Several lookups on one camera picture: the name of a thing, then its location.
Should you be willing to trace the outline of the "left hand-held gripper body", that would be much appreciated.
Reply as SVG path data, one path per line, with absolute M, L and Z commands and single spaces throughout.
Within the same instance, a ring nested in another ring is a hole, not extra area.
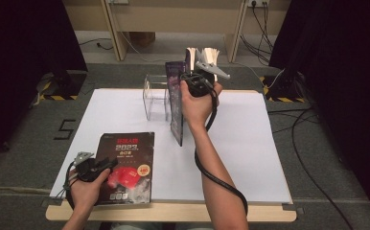
M 79 152 L 74 161 L 77 178 L 84 182 L 93 182 L 97 179 L 102 172 L 101 168 L 97 167 L 99 161 L 93 157 L 92 152 Z

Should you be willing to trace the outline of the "dark brown magazine red print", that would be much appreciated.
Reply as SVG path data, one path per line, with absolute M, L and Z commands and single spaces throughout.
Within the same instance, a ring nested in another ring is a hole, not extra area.
M 104 133 L 96 162 L 117 161 L 100 189 L 98 205 L 150 203 L 154 153 L 153 132 Z

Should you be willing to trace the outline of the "white table cover sheet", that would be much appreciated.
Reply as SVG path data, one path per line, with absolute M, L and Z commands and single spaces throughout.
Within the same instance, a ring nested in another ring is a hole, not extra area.
M 202 201 L 194 141 L 184 129 L 178 145 L 164 119 L 146 118 L 141 89 L 93 92 L 52 191 L 56 196 L 66 169 L 80 151 L 95 152 L 104 133 L 155 134 L 151 180 L 153 201 Z M 223 91 L 209 135 L 220 158 L 249 202 L 290 203 L 289 187 L 272 137 L 264 97 L 251 91 Z

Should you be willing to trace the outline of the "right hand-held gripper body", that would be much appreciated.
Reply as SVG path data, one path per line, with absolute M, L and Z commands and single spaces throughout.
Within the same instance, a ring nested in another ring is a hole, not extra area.
M 230 75 L 222 71 L 213 63 L 204 63 L 197 61 L 196 70 L 192 73 L 184 73 L 180 78 L 188 85 L 190 94 L 193 97 L 202 97 L 210 94 L 214 89 L 214 83 L 217 77 L 230 79 Z

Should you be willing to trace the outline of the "beige wooden office desk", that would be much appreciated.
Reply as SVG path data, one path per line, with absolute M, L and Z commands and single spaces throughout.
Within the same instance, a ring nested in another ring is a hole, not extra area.
M 251 10 L 248 0 L 61 0 L 76 31 L 108 31 L 116 59 L 127 55 L 129 32 L 219 34 L 227 60 L 236 60 L 241 35 L 258 35 L 257 19 L 277 35 L 291 0 L 269 0 L 269 6 Z

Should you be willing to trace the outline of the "white book with picture grid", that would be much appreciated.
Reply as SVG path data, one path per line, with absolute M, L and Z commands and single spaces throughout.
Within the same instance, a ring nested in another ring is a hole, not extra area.
M 215 81 L 218 80 L 218 75 L 215 72 L 217 67 L 217 58 L 220 51 L 216 48 L 204 48 L 201 52 L 201 68 L 204 71 L 212 73 L 214 75 Z

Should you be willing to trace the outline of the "stand base with striped tape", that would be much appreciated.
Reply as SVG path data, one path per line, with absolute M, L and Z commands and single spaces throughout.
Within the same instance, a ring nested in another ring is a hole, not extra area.
M 47 74 L 37 86 L 39 98 L 51 101 L 75 100 L 81 92 L 86 76 L 87 73 L 82 71 L 69 71 L 65 78 Z
M 260 77 L 260 81 L 268 101 L 282 103 L 305 101 L 296 77 L 263 76 Z

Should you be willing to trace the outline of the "clear acrylic book rack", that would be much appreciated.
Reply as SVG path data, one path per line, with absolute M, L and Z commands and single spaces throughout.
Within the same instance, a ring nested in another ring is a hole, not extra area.
M 169 122 L 171 105 L 167 77 L 146 75 L 143 87 L 143 103 L 148 121 Z

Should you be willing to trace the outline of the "black curtain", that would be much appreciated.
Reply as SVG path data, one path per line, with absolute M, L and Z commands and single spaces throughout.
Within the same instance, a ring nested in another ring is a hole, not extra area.
M 270 63 L 304 74 L 370 199 L 370 0 L 290 0 Z
M 44 75 L 86 69 L 62 0 L 0 0 L 0 149 Z

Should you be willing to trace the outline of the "grey table bracket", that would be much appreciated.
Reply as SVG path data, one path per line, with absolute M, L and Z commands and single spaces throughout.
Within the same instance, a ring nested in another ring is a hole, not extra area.
M 52 198 L 52 197 L 46 197 L 42 200 L 41 206 L 43 208 L 48 208 L 50 205 L 60 206 L 62 203 L 62 198 Z
M 302 207 L 297 207 L 294 204 L 282 204 L 284 211 L 294 211 L 297 215 L 304 215 L 305 210 Z

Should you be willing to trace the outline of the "brown cardboard box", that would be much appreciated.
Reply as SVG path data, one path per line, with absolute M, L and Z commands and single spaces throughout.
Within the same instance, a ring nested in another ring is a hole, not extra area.
M 130 32 L 129 36 L 132 43 L 141 47 L 148 47 L 155 41 L 155 32 Z

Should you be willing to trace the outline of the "person's left hand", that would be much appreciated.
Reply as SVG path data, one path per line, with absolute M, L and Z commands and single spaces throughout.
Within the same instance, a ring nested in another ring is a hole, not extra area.
M 98 201 L 102 184 L 107 180 L 110 169 L 105 169 L 92 182 L 73 179 L 70 182 L 70 191 L 74 203 L 73 214 L 89 215 Z

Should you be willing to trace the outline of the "person's right hand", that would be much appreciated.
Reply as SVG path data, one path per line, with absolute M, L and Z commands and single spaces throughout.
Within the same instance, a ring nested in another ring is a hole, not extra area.
M 212 97 L 193 97 L 188 88 L 188 84 L 182 80 L 180 82 L 182 96 L 182 113 L 190 129 L 205 128 L 207 118 L 213 111 Z

